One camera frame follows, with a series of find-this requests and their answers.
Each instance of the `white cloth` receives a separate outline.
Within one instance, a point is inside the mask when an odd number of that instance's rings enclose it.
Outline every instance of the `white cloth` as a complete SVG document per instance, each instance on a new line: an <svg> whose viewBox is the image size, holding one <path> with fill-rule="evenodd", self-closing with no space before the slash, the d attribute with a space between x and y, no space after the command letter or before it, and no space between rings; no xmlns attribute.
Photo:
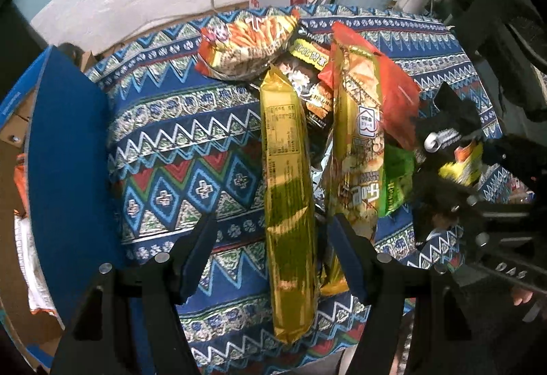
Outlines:
<svg viewBox="0 0 547 375"><path fill-rule="evenodd" d="M45 282L40 261L36 252L31 223L26 218L15 215L15 245L19 267L28 287L28 306L32 313L46 311L50 315L58 317L55 305L49 294L48 285Z"/></svg>

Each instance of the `blue tablecloth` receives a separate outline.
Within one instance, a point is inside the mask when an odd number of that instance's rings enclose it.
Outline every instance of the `blue tablecloth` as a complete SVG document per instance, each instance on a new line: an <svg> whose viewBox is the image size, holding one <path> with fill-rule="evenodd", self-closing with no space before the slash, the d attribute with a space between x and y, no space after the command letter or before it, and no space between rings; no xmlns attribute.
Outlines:
<svg viewBox="0 0 547 375"><path fill-rule="evenodd" d="M298 7L321 42L341 21L389 55L422 87L420 116L442 82L477 104L483 130L501 135L492 104L458 41L441 23L421 16L337 5ZM119 196L121 240L127 257L144 262L169 251L215 206L217 244L198 291L178 309L202 370L273 373L357 343L368 308L349 293L321 299L310 331L282 346L272 327L264 247L264 184L259 102L239 85L195 71L200 29L215 19L289 13L291 8L233 11L181 23L142 37L87 71L108 94L109 174ZM488 199L504 196L507 171L492 167L481 180ZM414 247L409 209L378 223L378 250L427 268L460 262L458 232Z"/></svg>

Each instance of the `snack bag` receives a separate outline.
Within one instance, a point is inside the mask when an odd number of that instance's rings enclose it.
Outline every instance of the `snack bag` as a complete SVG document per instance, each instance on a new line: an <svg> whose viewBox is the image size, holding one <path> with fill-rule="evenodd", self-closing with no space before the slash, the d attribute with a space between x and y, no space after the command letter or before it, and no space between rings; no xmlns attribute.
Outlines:
<svg viewBox="0 0 547 375"><path fill-rule="evenodd" d="M382 128L391 135L401 147L409 151L416 143L415 120L418 117L419 85L405 73L393 60L382 53L365 38L341 23L333 24L333 30L338 26L338 38L346 45L363 46L377 59L382 87ZM321 71L318 78L334 89L333 63Z"/></svg>
<svg viewBox="0 0 547 375"><path fill-rule="evenodd" d="M414 160L414 152L386 144L384 152L384 172L387 188L384 210L386 216L403 205L412 191Z"/></svg>
<svg viewBox="0 0 547 375"><path fill-rule="evenodd" d="M247 81L265 71L296 28L298 14L253 16L202 28L196 70L221 80Z"/></svg>
<svg viewBox="0 0 547 375"><path fill-rule="evenodd" d="M454 150L454 162L448 162L439 169L439 176L471 186L479 182L482 169L482 142L472 140L469 145Z"/></svg>
<svg viewBox="0 0 547 375"><path fill-rule="evenodd" d="M378 211L386 198L378 59L362 43L364 39L343 24L335 23L333 32L335 105L328 214L343 213L358 235L373 241ZM327 280L321 294L347 290L333 252L325 266Z"/></svg>
<svg viewBox="0 0 547 375"><path fill-rule="evenodd" d="M301 37L275 61L303 101L308 124L325 135L333 121L333 92L317 76L328 62L328 50Z"/></svg>
<svg viewBox="0 0 547 375"><path fill-rule="evenodd" d="M317 238L304 114L275 66L261 85L261 117L273 327L277 339L291 344L315 317Z"/></svg>

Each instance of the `pretzel stick package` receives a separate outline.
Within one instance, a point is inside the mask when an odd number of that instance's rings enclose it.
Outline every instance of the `pretzel stick package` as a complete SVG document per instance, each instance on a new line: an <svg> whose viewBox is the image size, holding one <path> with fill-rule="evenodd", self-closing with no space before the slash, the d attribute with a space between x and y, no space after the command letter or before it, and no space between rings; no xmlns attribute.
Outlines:
<svg viewBox="0 0 547 375"><path fill-rule="evenodd" d="M386 201L379 66L358 34L340 23L333 25L333 32L334 122L328 214L343 213L358 235L373 241ZM333 251L325 266L327 279L321 294L347 290Z"/></svg>
<svg viewBox="0 0 547 375"><path fill-rule="evenodd" d="M286 48L298 13L252 16L244 21L216 23L201 30L196 69L221 80L250 81L266 71Z"/></svg>
<svg viewBox="0 0 547 375"><path fill-rule="evenodd" d="M261 85L261 115L273 327L277 339L291 344L315 317L317 239L304 111L274 66Z"/></svg>

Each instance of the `blue panel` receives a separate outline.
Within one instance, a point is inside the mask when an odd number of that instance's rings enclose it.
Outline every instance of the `blue panel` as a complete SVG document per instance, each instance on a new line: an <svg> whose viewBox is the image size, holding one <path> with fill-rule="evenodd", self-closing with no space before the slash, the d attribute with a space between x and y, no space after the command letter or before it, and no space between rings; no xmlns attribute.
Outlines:
<svg viewBox="0 0 547 375"><path fill-rule="evenodd" d="M108 188L107 97L50 46L28 138L36 249L55 307L70 320L103 262L125 264Z"/></svg>
<svg viewBox="0 0 547 375"><path fill-rule="evenodd" d="M28 346L27 351L34 358L36 358L42 366L47 369L51 368L51 363L53 363L53 357L50 354L44 352L37 345Z"/></svg>

